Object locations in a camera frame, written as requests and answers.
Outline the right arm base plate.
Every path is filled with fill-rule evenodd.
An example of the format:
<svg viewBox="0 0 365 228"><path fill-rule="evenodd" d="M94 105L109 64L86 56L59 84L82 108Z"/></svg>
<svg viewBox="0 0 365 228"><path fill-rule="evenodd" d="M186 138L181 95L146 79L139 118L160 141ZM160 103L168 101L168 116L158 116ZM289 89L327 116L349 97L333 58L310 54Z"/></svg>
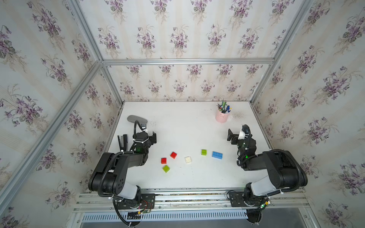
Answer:
<svg viewBox="0 0 365 228"><path fill-rule="evenodd" d="M228 191L227 199L230 201L231 207L252 207L256 209L266 208L271 204L268 197L255 196L250 192Z"/></svg>

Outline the lime green lego brick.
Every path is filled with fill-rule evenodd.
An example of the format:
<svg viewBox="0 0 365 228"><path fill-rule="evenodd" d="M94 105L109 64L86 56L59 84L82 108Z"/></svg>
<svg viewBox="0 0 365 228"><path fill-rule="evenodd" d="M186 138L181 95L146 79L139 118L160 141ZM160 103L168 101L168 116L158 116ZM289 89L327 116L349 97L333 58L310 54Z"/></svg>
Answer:
<svg viewBox="0 0 365 228"><path fill-rule="evenodd" d="M163 171L164 171L165 173L168 173L168 172L170 171L170 167L169 167L168 165L165 165L165 166L163 167Z"/></svg>

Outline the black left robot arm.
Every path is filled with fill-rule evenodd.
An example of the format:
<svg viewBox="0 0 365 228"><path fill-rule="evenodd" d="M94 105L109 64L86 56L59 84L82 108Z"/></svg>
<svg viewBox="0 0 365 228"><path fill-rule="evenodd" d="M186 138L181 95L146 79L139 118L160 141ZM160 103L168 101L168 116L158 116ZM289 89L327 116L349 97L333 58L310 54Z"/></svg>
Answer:
<svg viewBox="0 0 365 228"><path fill-rule="evenodd" d="M145 165L150 147L157 143L157 135L155 132L148 134L148 121L144 118L132 116L128 121L134 123L131 147L128 147L127 135L119 135L119 152L101 156L88 181L88 189L97 192L100 197L140 204L141 188L127 182L127 171Z"/></svg>

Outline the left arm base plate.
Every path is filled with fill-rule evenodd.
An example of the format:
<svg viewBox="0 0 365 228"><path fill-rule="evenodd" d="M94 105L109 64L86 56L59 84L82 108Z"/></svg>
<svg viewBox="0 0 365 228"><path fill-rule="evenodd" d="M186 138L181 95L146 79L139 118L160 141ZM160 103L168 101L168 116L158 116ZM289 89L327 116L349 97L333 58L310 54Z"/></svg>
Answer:
<svg viewBox="0 0 365 228"><path fill-rule="evenodd" d="M156 195L153 193L142 194L141 199L118 199L116 201L119 210L149 211L155 207Z"/></svg>

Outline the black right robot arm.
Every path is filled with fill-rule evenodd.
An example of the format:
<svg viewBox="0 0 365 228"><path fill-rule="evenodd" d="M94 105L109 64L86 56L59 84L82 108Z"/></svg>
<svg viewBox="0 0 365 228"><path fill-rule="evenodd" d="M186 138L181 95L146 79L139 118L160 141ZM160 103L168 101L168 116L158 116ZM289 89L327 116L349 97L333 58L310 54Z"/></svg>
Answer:
<svg viewBox="0 0 365 228"><path fill-rule="evenodd" d="M237 166L244 171L267 171L266 177L246 185L242 197L248 204L276 194L293 192L308 184L305 171L289 151L273 149L256 154L256 140L248 125L243 125L239 134L229 129L227 141L237 146Z"/></svg>

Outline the white lego brick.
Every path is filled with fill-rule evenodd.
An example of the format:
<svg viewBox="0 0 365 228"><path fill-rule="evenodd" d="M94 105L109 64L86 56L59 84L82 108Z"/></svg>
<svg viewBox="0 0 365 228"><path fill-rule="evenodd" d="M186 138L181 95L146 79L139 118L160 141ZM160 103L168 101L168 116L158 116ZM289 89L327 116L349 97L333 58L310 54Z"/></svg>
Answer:
<svg viewBox="0 0 365 228"><path fill-rule="evenodd" d="M192 158L190 156L185 157L185 162L186 163L191 163L192 162Z"/></svg>

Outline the blue lego brick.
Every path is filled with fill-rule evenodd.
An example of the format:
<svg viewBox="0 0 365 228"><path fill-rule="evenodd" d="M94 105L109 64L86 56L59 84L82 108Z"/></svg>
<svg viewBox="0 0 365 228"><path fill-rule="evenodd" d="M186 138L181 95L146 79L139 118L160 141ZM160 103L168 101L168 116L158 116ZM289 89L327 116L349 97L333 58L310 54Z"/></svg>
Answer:
<svg viewBox="0 0 365 228"><path fill-rule="evenodd" d="M212 152L212 157L216 158L216 159L219 159L219 160L222 160L223 159L223 154L219 153L219 152Z"/></svg>

